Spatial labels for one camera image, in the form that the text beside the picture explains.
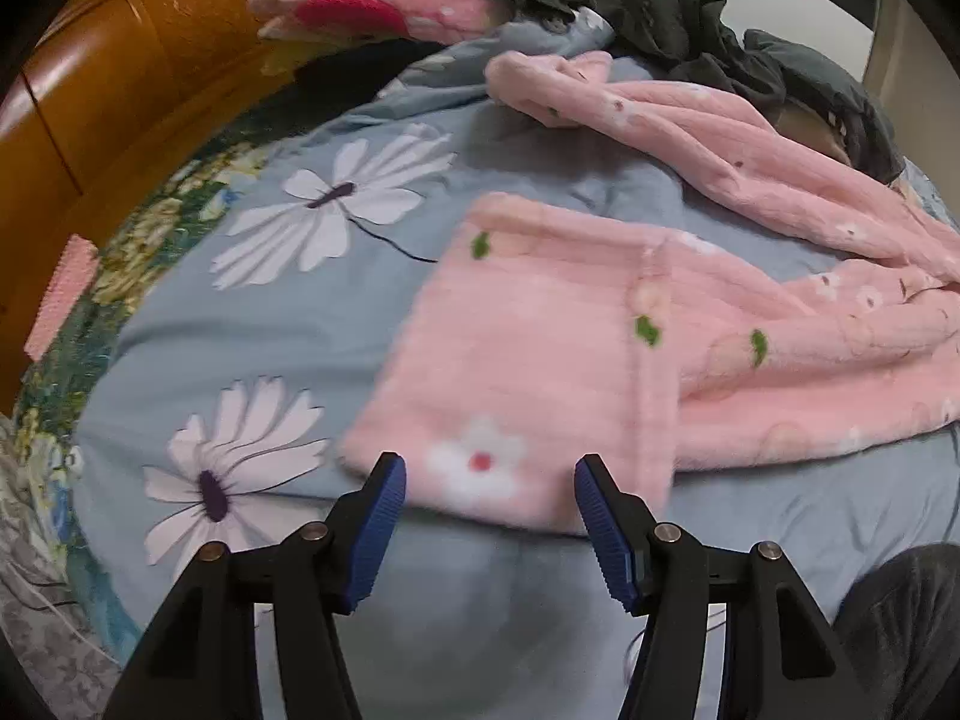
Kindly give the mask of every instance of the pink plush blanket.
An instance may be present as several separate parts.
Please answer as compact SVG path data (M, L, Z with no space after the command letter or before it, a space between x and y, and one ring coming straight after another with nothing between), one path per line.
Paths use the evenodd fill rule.
M606 84L609 66L508 53L488 83L549 127L592 127L771 229L874 261L779 284L688 233L490 194L418 295L347 462L392 450L416 502L574 531L587 452L657 508L674 469L835 457L958 418L960 236L735 95Z

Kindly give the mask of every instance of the pant leg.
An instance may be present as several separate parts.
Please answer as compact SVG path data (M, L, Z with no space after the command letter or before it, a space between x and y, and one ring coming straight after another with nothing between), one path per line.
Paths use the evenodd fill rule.
M833 628L872 717L942 712L960 686L960 547L931 544L885 562L851 588ZM956 717L958 709L947 711Z

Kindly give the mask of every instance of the orange leather headboard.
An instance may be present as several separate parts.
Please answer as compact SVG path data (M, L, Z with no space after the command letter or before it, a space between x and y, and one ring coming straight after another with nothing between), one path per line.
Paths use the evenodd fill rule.
M218 127L290 80L246 0L71 0L0 105L0 410L67 239L102 245Z

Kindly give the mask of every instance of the metal screw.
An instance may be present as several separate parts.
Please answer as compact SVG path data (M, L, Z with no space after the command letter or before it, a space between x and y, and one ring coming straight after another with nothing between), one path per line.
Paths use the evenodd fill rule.
M328 529L323 522L308 522L301 528L301 538L304 541L319 541L327 533Z
M784 551L776 541L760 541L757 544L757 552L760 552L760 557L764 557L765 560L779 560L784 556Z
M200 547L197 557L203 562L214 562L224 557L224 552L227 552L227 547L222 541L208 541Z
M661 522L654 528L654 536L659 538L660 541L666 541L668 544L679 541L682 534L683 531L672 522Z

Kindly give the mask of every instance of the blue ridged rubber tip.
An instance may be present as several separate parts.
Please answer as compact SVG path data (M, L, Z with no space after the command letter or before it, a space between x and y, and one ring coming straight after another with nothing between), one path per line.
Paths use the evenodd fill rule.
M387 552L390 537L394 534L397 519L400 519L406 494L407 469L402 458L396 457L353 543L350 582L343 596L348 613L352 613L357 604L373 590L373 582Z
M607 589L614 600L623 604L625 610L631 611L640 598L634 585L634 552L620 532L613 512L583 460L577 463L573 472L573 491Z

